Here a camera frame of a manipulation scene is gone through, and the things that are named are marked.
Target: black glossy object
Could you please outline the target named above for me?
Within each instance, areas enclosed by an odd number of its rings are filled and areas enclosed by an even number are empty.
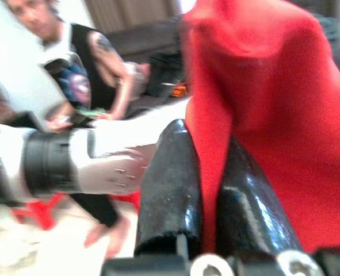
[[[327,276],[340,276],[340,247],[318,250],[314,259]]]
[[[61,134],[35,132],[23,150],[26,184],[35,197],[55,192],[80,190],[71,179],[69,132]]]
[[[101,276],[187,276],[185,261],[176,255],[149,255],[131,259],[110,259]]]
[[[232,138],[217,202],[217,253],[287,249],[301,247],[282,206],[259,165]]]
[[[185,234],[190,258],[200,252],[201,196],[198,157],[183,120],[161,134],[143,178],[135,255],[176,254]]]

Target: black tank top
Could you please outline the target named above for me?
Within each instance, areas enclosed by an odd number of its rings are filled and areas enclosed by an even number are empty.
[[[76,49],[76,53],[82,60],[82,63],[87,71],[90,88],[91,88],[91,109],[104,108],[109,110],[116,88],[108,86],[100,76],[94,64],[94,57],[90,52],[88,43],[88,34],[91,31],[96,31],[92,28],[78,24],[72,24],[71,43]]]

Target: tattooed arm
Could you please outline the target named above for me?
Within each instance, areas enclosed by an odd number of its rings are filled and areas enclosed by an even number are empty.
[[[106,76],[101,76],[102,79],[106,80],[112,77],[112,75],[120,79],[110,114],[105,116],[105,118],[110,120],[119,120],[124,117],[129,104],[134,83],[133,75],[128,72],[124,61],[116,53],[104,35],[98,32],[92,32],[90,34],[89,44],[97,64],[103,68],[100,73],[106,74]]]

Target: red stand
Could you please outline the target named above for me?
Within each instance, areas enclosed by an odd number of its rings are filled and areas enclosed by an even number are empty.
[[[129,195],[108,195],[112,200],[130,202],[134,205],[137,212],[139,212],[140,206],[140,192],[136,191],[135,193]]]
[[[42,200],[26,203],[26,209],[12,209],[12,213],[19,223],[24,222],[24,217],[33,217],[43,230],[52,229],[56,222],[51,215],[51,210],[60,202],[65,194],[55,194],[48,203]]]

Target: screw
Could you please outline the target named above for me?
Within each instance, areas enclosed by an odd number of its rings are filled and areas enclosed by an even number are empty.
[[[222,274],[214,266],[208,265],[203,271],[203,276],[222,276]]]
[[[123,170],[122,168],[116,168],[115,171],[117,171],[120,174],[123,174],[124,172],[126,172],[125,170]]]
[[[300,251],[286,250],[277,256],[277,262],[286,276],[324,276],[317,263]]]

